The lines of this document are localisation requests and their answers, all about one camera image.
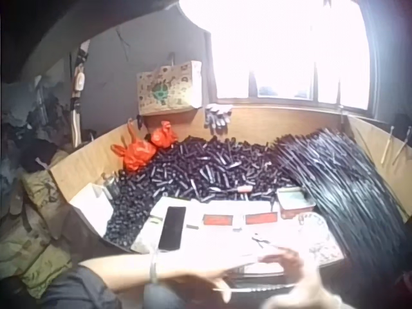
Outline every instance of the window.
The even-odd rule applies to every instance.
[[[222,7],[208,0],[200,9],[199,1],[187,0],[201,12],[197,17],[186,14],[191,8],[183,11],[211,33],[209,86],[216,102],[368,109],[370,51],[355,2],[227,0]]]

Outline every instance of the wooden board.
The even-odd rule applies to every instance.
[[[133,125],[140,138],[147,134],[146,128],[139,131],[136,122]],[[129,144],[131,137],[125,124],[100,136],[50,168],[66,201],[70,201],[88,183],[98,182],[102,173],[111,173],[122,168],[122,159],[110,150],[112,144],[123,145],[122,136]]]
[[[356,117],[349,116],[348,124],[356,143],[372,159],[377,171],[385,179],[393,194],[408,213],[408,216],[405,216],[401,212],[406,221],[412,215],[412,148],[406,146],[398,160],[392,165],[396,153],[403,144],[403,141],[393,137],[385,162],[381,165],[380,161],[389,138],[389,133]]]
[[[146,117],[146,125],[152,131],[162,120],[168,120],[173,130],[183,140],[189,135],[210,139],[213,134],[204,127],[203,109],[179,114]],[[305,135],[322,127],[339,129],[341,116],[336,113],[311,111],[292,108],[274,108],[261,106],[234,106],[226,134],[220,138],[236,137],[249,143],[265,144],[275,138],[286,135]]]

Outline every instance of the pile of black parts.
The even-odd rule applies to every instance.
[[[250,145],[235,138],[208,142],[189,136],[173,148],[159,150],[137,173],[119,171],[120,196],[113,201],[114,214],[105,237],[129,248],[162,196],[211,200],[276,199],[278,187],[296,182],[272,165],[268,145]],[[250,193],[237,188],[252,185]]]
[[[137,173],[119,171],[119,182],[105,238],[124,248],[162,196],[273,203],[277,188],[299,185],[314,197],[346,255],[345,272],[325,282],[331,289],[362,306],[365,293],[391,285],[406,267],[410,245],[400,205],[373,162],[345,135],[288,135],[271,147],[189,136],[161,149]],[[252,192],[238,192],[242,185],[252,185]]]

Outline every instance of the hanging bag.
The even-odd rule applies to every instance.
[[[137,75],[141,116],[178,113],[201,107],[201,62],[160,66]]]

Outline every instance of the orange plastic bag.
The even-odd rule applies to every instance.
[[[124,167],[128,171],[137,171],[139,167],[145,166],[156,153],[156,147],[145,140],[137,138],[132,128],[131,119],[127,121],[127,130],[131,136],[131,144],[127,148],[112,145],[111,150],[123,158]]]
[[[152,143],[159,148],[169,148],[177,140],[169,121],[162,121],[162,126],[155,129],[151,137]]]

